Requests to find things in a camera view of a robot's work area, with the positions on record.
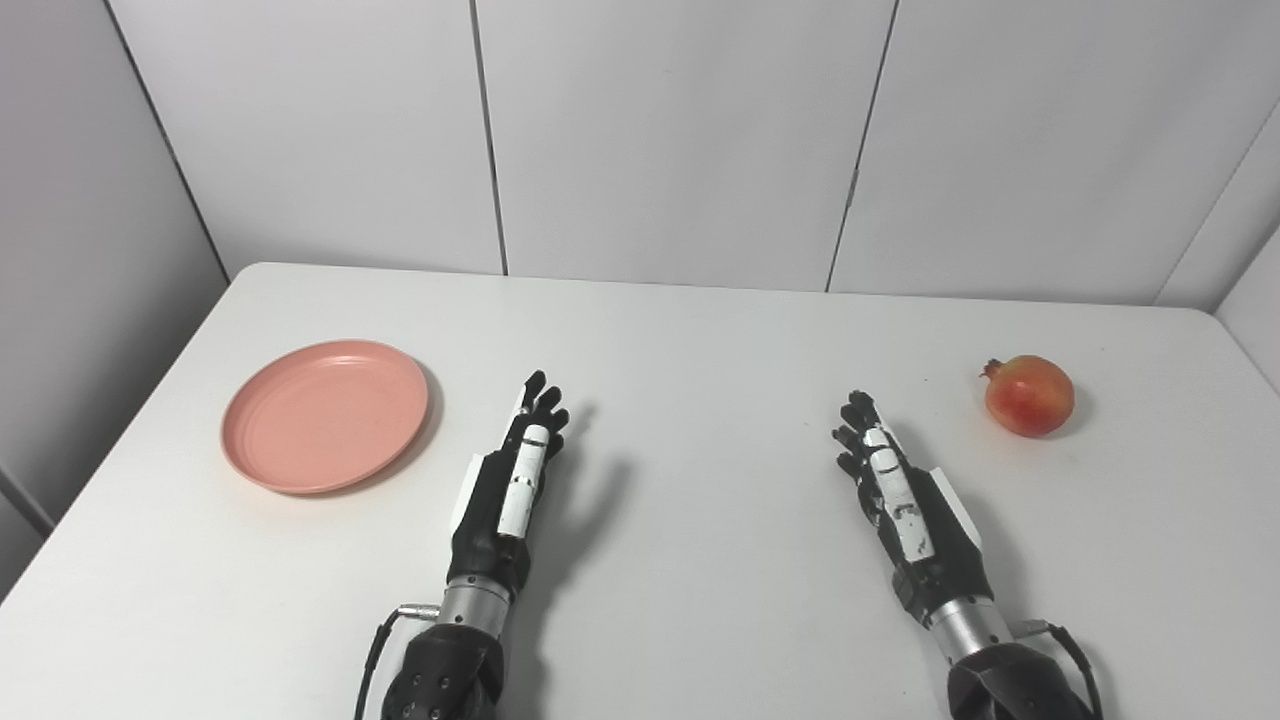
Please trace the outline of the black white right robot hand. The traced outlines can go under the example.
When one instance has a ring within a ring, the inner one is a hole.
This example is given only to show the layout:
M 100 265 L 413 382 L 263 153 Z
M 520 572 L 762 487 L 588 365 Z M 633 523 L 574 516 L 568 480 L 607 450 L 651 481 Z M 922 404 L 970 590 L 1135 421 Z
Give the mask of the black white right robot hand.
M 948 482 L 908 460 L 868 393 L 852 391 L 840 418 L 837 464 L 892 565 L 904 611 L 928 628 L 946 603 L 992 598 L 980 537 Z

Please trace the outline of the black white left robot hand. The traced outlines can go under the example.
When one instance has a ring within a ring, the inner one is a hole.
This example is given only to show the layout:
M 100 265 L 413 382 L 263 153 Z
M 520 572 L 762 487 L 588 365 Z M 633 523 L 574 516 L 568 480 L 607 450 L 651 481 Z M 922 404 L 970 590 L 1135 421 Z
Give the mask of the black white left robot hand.
M 515 598 L 532 565 L 527 534 L 547 464 L 564 447 L 570 411 L 543 370 L 525 382 L 499 446 L 484 455 L 451 539 L 445 579 L 475 577 Z

